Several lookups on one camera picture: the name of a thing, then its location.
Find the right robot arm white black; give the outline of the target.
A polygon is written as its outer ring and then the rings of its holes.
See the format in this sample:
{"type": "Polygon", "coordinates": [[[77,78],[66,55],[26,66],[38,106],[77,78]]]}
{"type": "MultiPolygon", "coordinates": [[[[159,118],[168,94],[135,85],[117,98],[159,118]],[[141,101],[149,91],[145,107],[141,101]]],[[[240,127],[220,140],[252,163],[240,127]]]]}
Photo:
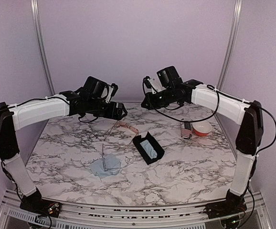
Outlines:
{"type": "Polygon", "coordinates": [[[244,196],[254,175],[258,150],[264,133],[262,107],[258,101],[250,102],[225,94],[216,87],[201,81],[182,80],[174,66],[157,72],[160,84],[149,76],[142,80],[142,88],[149,89],[141,103],[143,108],[159,111],[172,103],[194,104],[212,111],[238,125],[235,139],[236,167],[225,200],[213,202],[205,210],[211,213],[231,214],[241,209],[244,196]]]}

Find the black glasses case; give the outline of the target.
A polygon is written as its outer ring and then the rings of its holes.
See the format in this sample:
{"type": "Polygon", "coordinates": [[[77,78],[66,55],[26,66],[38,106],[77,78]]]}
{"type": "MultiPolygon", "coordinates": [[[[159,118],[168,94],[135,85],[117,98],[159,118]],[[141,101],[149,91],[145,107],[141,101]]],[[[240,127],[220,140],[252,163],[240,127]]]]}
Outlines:
{"type": "Polygon", "coordinates": [[[134,137],[133,144],[147,165],[161,160],[165,154],[165,150],[149,132],[145,137],[141,135],[134,137]]]}

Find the clear purple lens sunglasses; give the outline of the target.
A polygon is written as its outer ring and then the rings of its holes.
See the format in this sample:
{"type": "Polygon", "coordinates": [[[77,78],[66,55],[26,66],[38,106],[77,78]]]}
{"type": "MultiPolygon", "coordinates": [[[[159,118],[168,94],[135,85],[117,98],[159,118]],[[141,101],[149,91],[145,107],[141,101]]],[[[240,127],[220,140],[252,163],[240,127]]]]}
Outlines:
{"type": "Polygon", "coordinates": [[[106,155],[104,153],[104,144],[102,144],[102,164],[104,171],[113,171],[119,169],[119,160],[114,156],[109,154],[108,166],[106,165],[106,155]]]}

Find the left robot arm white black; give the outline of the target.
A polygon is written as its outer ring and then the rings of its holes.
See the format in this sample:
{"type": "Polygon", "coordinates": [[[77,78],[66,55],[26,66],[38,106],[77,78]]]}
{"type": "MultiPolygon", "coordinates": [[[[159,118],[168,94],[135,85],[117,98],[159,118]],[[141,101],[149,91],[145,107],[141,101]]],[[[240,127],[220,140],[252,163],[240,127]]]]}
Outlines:
{"type": "Polygon", "coordinates": [[[21,153],[20,146],[32,151],[42,126],[52,118],[77,115],[81,120],[91,114],[95,119],[121,120],[127,111],[123,103],[112,101],[117,91],[115,83],[89,76],[75,91],[32,98],[19,104],[0,103],[0,161],[5,175],[22,193],[21,209],[56,218],[62,204],[42,197],[26,169],[28,154],[21,153]]]}

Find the pink frame sunglasses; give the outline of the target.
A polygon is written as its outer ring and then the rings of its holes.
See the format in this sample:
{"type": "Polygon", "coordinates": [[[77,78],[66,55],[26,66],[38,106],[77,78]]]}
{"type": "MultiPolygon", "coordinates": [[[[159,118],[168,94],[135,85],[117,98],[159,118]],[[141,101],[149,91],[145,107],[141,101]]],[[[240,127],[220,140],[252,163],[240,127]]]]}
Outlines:
{"type": "Polygon", "coordinates": [[[123,121],[116,121],[108,130],[104,141],[130,145],[133,138],[139,135],[139,130],[123,121]]]}

